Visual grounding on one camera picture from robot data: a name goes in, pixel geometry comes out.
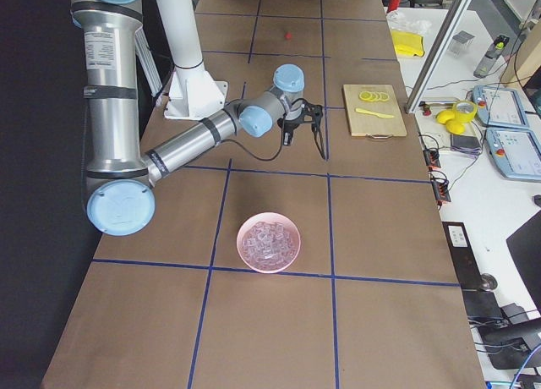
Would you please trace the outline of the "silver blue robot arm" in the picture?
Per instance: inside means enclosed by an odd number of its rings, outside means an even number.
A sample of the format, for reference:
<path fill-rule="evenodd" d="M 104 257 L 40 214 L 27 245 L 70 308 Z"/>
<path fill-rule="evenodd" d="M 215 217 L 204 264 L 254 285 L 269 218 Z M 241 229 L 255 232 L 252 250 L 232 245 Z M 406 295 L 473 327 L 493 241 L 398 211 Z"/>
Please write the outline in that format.
<path fill-rule="evenodd" d="M 254 137 L 274 125 L 281 144 L 309 124 L 322 146 L 322 108 L 304 99 L 300 67 L 284 64 L 272 86 L 254 99 L 226 101 L 227 84 L 214 80 L 204 65 L 192 0 L 156 0 L 172 58 L 166 115 L 192 126 L 155 148 L 139 148 L 137 68 L 154 94 L 159 74 L 143 30 L 142 0 L 71 0 L 73 22 L 82 29 L 88 77 L 93 156 L 85 168 L 86 214 L 101 232 L 137 233 L 155 212 L 153 187 L 208 150 L 234 141 L 239 132 Z"/>

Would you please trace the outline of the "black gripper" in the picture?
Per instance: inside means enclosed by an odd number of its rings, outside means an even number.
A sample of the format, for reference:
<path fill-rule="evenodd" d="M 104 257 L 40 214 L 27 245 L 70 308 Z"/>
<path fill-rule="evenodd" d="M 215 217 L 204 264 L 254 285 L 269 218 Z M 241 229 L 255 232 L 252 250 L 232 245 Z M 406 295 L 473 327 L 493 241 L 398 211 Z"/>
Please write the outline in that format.
<path fill-rule="evenodd" d="M 323 160 L 326 160 L 325 142 L 321 130 L 323 110 L 321 105 L 308 101 L 292 101 L 289 109 L 277 120 L 277 125 L 282 130 L 282 144 L 290 146 L 293 141 L 295 130 L 302 124 L 311 126 L 315 146 Z"/>

